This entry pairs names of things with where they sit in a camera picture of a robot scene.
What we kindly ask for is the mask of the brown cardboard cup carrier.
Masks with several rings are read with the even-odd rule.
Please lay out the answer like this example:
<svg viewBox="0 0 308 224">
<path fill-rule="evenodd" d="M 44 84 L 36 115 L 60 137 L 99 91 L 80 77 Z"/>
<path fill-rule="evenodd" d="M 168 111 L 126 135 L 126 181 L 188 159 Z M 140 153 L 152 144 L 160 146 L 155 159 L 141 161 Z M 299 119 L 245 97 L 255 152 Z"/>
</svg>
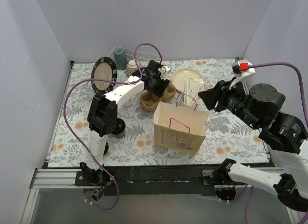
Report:
<svg viewBox="0 0 308 224">
<path fill-rule="evenodd" d="M 155 111 L 159 102 L 168 102 L 175 96 L 175 94 L 176 88 L 170 82 L 162 97 L 157 97 L 150 92 L 145 92 L 140 96 L 140 104 L 145 111 Z"/>
</svg>

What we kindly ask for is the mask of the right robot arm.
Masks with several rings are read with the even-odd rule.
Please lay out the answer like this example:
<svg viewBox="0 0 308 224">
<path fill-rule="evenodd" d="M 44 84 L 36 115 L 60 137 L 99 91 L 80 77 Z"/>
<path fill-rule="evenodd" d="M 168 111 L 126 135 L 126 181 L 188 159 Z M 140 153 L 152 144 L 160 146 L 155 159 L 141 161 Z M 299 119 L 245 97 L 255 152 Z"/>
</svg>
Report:
<svg viewBox="0 0 308 224">
<path fill-rule="evenodd" d="M 251 129 L 285 163 L 288 173 L 269 173 L 225 159 L 211 174 L 207 184 L 249 184 L 267 191 L 285 206 L 300 212 L 308 210 L 308 132 L 299 118 L 283 113 L 285 96 L 269 84 L 259 83 L 245 92 L 243 84 L 254 74 L 257 65 L 236 62 L 235 76 L 219 81 L 214 88 L 199 92 L 208 110 L 230 111 Z"/>
</svg>

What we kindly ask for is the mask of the pink paper gift bag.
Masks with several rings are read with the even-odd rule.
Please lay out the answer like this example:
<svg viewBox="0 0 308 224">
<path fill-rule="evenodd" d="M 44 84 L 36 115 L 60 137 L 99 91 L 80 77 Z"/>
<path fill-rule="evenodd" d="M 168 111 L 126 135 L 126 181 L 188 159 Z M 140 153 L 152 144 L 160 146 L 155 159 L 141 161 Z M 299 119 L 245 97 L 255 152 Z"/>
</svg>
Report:
<svg viewBox="0 0 308 224">
<path fill-rule="evenodd" d="M 159 102 L 154 112 L 154 143 L 189 155 L 196 155 L 206 137 L 210 112 Z"/>
</svg>

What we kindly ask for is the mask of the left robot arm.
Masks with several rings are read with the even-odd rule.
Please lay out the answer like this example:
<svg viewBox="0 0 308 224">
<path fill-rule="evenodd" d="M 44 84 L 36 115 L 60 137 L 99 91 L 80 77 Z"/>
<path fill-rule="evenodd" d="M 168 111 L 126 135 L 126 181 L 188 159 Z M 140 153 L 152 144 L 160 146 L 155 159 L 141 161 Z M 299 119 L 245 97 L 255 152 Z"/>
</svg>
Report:
<svg viewBox="0 0 308 224">
<path fill-rule="evenodd" d="M 161 98 L 169 85 L 169 71 L 170 67 L 151 60 L 141 72 L 132 73 L 124 85 L 93 97 L 87 117 L 90 128 L 89 149 L 100 165 L 103 165 L 104 155 L 109 150 L 108 136 L 121 135 L 126 127 L 125 122 L 117 117 L 118 109 L 144 90 Z"/>
</svg>

